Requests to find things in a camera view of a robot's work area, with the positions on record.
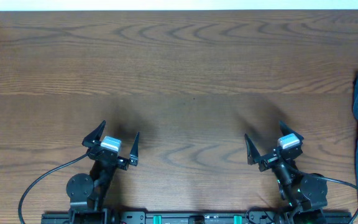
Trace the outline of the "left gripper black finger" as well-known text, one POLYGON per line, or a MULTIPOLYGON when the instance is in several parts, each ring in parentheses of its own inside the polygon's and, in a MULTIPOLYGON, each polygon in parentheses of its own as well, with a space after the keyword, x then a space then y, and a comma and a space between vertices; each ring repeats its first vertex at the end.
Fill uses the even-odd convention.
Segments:
POLYGON ((104 131, 105 125, 106 121, 103 120, 96 129, 94 129, 92 132, 90 132, 87 136, 84 137, 82 145, 84 147, 94 147, 95 145, 100 145, 100 139, 104 131))
POLYGON ((140 132, 136 134, 134 144, 132 146, 132 149, 130 151, 130 159, 129 164, 132 166, 137 166, 139 161, 139 135, 140 132))

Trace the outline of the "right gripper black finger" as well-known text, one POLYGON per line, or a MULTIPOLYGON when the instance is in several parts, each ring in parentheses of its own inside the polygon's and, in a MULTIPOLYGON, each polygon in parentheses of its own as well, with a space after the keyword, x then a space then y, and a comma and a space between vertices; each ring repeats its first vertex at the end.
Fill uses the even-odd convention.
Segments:
POLYGON ((285 124, 283 121, 279 121, 280 124, 280 130, 284 136, 287 136, 289 134, 294 134, 299 140, 303 141, 304 137, 300 134, 298 134, 296 131, 292 130, 289 126, 285 124))
POLYGON ((254 165, 256 163, 259 163, 260 154, 255 147, 254 143, 250 139, 250 137, 245 134, 244 135, 246 147, 247 147, 247 163, 248 165, 254 165))

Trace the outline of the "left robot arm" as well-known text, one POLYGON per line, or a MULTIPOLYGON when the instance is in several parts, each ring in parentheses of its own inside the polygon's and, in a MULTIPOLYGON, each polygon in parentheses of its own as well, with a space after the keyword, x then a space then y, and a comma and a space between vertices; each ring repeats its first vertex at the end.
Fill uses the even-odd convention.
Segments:
POLYGON ((105 207, 104 201, 115 172, 138 164, 139 135, 135 136, 129 157, 121 157, 121 140, 102 137, 105 125, 106 122, 102 121, 82 141, 82 145, 88 148, 86 156, 94 161, 94 165, 89 174, 76 174, 67 183, 66 192, 70 198, 69 223, 120 222, 119 214, 105 207))

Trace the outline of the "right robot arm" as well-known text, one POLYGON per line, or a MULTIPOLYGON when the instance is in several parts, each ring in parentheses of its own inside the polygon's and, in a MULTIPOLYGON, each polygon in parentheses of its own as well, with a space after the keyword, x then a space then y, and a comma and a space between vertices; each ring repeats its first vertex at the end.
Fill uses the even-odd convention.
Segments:
POLYGON ((278 212, 275 223, 327 223, 323 207, 328 204, 326 199, 328 186, 319 174, 304 174, 298 170, 295 159, 303 151, 301 146, 304 137, 280 122, 283 134, 277 140, 277 146, 264 156, 260 155, 248 135, 245 135, 247 147, 247 163, 258 164, 259 171, 271 170, 278 182, 279 192, 288 207, 278 212))

